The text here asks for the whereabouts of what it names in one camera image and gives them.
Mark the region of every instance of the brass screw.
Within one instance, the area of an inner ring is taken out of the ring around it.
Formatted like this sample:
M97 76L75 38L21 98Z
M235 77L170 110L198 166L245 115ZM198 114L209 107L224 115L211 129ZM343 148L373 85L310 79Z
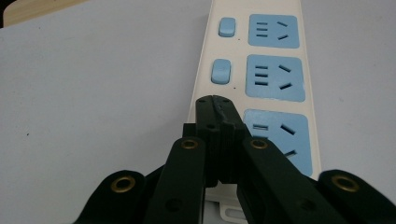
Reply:
M334 175L332 177L332 182L339 189L343 189L348 192L354 193L360 189L359 184L346 175Z
M195 149L198 147L198 143L194 140L185 140L181 143L181 147L185 148L185 149Z
M260 139L251 140L250 145L257 149L265 149L268 147L268 144Z
M125 175L117 178L113 181L113 183L111 183L111 190L116 193L124 193L131 190L135 184L136 181L133 177L130 175Z

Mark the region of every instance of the electrical outlet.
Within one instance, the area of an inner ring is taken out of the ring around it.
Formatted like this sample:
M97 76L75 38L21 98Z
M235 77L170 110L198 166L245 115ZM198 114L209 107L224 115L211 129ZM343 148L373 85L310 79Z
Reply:
M266 55L247 56L246 94L259 98L304 101L301 60Z
M294 16L253 14L248 28L248 43L252 46L300 47L297 18Z
M304 115L248 109L244 122L253 136L272 141L303 175L312 175L308 120Z

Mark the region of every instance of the white power strip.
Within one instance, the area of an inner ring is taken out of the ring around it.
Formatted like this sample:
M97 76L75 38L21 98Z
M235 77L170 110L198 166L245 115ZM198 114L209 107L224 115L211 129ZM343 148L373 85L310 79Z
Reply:
M273 141L314 179L320 173L318 136L299 0L213 0L191 101L220 95L233 101L254 136ZM206 199L226 221L245 223L236 186L219 184Z

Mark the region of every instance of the blue button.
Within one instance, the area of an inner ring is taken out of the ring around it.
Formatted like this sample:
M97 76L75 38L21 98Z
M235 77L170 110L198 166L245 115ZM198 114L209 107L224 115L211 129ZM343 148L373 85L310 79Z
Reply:
M212 82L224 85L230 82L231 63L225 59L216 59L213 63Z
M224 17L220 21L219 36L233 37L235 34L235 19Z

